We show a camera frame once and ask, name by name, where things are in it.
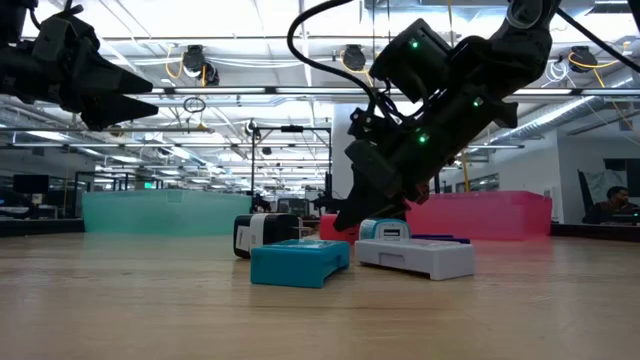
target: wooden table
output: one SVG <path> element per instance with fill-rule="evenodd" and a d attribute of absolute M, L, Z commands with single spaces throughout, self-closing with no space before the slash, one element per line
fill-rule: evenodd
<path fill-rule="evenodd" d="M 443 282 L 249 283 L 228 238 L 0 239 L 0 359 L 632 359 L 640 246 L 476 242 Z"/>

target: pink plastic bin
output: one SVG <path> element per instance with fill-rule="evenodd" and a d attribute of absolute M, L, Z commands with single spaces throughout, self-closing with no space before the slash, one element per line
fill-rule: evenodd
<path fill-rule="evenodd" d="M 410 205 L 413 234 L 519 241 L 545 239 L 551 230 L 551 198 L 528 191 L 436 194 Z"/>

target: teal plastic box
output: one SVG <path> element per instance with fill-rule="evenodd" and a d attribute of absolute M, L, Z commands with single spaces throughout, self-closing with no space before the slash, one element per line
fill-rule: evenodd
<path fill-rule="evenodd" d="M 231 235 L 251 198 L 190 190 L 90 192 L 82 196 L 88 233 Z"/>
<path fill-rule="evenodd" d="M 286 240 L 251 250 L 254 284 L 321 288 L 325 279 L 349 268 L 349 243 Z"/>

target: white plastic box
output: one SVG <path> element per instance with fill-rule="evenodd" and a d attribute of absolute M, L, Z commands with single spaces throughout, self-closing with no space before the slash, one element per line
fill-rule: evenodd
<path fill-rule="evenodd" d="M 360 240 L 356 261 L 429 274 L 431 280 L 473 275 L 473 245 L 438 240 Z"/>

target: window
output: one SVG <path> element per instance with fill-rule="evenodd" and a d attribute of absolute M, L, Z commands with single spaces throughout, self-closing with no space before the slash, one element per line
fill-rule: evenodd
<path fill-rule="evenodd" d="M 500 178 L 498 174 L 483 176 L 469 180 L 469 190 L 475 191 L 498 191 L 500 189 Z M 456 192 L 464 192 L 464 182 L 456 184 Z"/>

